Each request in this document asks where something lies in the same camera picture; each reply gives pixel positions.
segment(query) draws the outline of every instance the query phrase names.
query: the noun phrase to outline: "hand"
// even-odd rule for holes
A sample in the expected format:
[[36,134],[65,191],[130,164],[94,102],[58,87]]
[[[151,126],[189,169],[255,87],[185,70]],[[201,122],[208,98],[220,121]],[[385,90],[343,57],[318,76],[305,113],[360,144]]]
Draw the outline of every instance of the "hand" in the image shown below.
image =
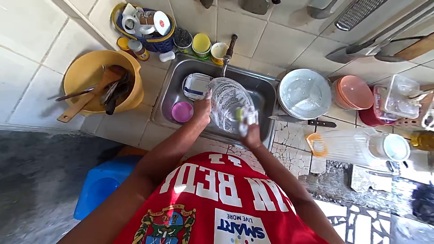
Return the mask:
[[246,137],[241,137],[241,142],[249,149],[254,150],[262,145],[259,133],[259,125],[249,125]]
[[211,100],[203,99],[203,100],[195,100],[194,101],[194,112],[191,120],[197,122],[199,125],[205,127],[210,123],[210,114],[211,114]]

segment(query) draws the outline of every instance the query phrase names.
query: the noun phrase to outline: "stainless steel sink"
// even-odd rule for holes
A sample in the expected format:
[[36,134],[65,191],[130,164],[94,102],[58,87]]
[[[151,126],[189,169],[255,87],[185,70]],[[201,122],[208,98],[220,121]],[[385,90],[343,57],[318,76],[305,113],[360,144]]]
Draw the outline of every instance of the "stainless steel sink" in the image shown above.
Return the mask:
[[[177,54],[176,58],[172,60],[160,95],[152,111],[151,121],[153,123],[173,129],[177,129],[182,125],[173,120],[171,110],[177,102],[184,101],[193,105],[193,101],[186,97],[182,91],[182,82],[191,73],[220,77],[221,66],[212,63],[210,60],[200,61],[192,56]],[[271,149],[276,123],[268,117],[277,114],[279,110],[276,89],[280,80],[233,66],[228,66],[226,77],[239,82],[249,92],[256,109],[259,110],[261,140],[268,149]],[[210,123],[205,128],[201,136],[230,145],[241,146],[238,134],[225,132],[213,123]]]

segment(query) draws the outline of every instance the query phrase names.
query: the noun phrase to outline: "knife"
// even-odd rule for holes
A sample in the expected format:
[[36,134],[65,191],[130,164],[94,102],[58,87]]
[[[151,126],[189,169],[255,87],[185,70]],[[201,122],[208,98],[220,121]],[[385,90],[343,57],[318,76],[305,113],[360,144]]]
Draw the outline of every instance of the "knife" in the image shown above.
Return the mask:
[[272,120],[279,120],[279,121],[285,121],[290,123],[297,123],[297,124],[304,124],[304,125],[313,125],[313,126],[321,126],[321,127],[329,127],[329,128],[336,128],[336,124],[333,122],[328,121],[320,121],[320,120],[302,120],[294,118],[290,115],[274,115],[268,117]]

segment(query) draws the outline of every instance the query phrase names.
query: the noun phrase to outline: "concrete floor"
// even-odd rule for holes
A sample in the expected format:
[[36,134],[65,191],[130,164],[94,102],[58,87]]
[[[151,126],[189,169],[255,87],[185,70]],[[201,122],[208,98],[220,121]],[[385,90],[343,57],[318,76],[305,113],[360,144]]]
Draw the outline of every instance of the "concrete floor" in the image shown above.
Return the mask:
[[87,171],[122,144],[84,135],[0,131],[0,243],[56,243],[72,218]]

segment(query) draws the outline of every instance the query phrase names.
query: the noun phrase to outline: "stack of plates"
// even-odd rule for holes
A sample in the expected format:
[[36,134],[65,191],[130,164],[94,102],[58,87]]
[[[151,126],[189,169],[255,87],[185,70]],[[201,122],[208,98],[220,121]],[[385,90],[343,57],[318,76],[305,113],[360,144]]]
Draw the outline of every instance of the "stack of plates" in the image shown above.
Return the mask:
[[296,69],[282,79],[277,97],[291,116],[309,120],[327,113],[332,104],[329,79],[311,69]]

